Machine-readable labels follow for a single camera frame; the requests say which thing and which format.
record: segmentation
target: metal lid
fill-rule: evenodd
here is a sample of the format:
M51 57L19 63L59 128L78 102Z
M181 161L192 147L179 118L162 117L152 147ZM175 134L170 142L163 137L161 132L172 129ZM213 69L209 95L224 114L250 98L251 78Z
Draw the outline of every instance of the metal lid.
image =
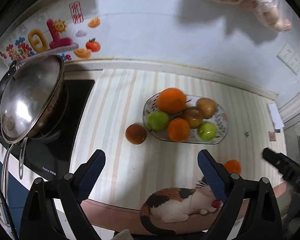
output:
M26 63L10 79L1 99L3 138L22 140L51 100L64 70L60 56L40 57Z

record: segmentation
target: striped tablecloth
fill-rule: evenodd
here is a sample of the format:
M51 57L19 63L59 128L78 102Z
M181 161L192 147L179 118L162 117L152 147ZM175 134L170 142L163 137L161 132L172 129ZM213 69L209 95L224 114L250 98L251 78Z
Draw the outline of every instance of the striped tablecloth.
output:
M150 134L141 145L125 138L126 128L142 123L148 98L168 87L212 98L225 109L229 122L226 138L217 145L159 141ZM207 149L217 162L239 160L244 179L268 177L272 186L280 174L261 158L270 147L286 154L283 132L269 141L273 125L268 98L216 82L171 73L141 70L103 70L83 113L73 150L70 172L85 163L96 149L106 153L104 167L90 199L118 207L139 209L155 191L166 187L193 188L202 173L197 154Z

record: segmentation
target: red stamp sign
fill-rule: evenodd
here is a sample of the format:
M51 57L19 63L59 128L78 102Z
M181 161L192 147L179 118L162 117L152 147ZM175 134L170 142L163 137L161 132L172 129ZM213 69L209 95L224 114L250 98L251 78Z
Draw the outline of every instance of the red stamp sign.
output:
M73 2L69 4L72 20L74 24L83 23L83 14L81 11L80 2Z

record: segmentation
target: calico cat print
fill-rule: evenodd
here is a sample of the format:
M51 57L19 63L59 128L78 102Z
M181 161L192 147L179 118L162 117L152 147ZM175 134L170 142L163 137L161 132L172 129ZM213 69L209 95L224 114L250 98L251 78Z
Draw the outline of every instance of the calico cat print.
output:
M216 200L209 185L199 181L195 188L164 188L153 193L140 210L142 225L156 235L175 234L173 230L156 227L150 216L164 223L186 221L191 214L205 215L216 211L212 202Z

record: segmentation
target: cloud sticker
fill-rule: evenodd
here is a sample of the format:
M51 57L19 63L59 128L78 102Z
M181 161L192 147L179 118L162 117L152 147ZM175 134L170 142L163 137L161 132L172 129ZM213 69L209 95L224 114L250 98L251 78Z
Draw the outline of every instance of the cloud sticker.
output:
M84 30L78 30L77 33L75 34L76 37L84 37L87 35L88 35L88 33Z

